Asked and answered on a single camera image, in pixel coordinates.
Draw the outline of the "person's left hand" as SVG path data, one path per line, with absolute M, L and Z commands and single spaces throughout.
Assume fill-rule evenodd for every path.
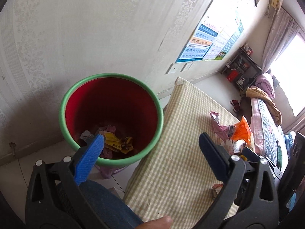
M 148 221 L 140 224 L 135 229 L 169 229 L 173 224 L 173 219 L 169 216 L 161 217 L 160 219 Z

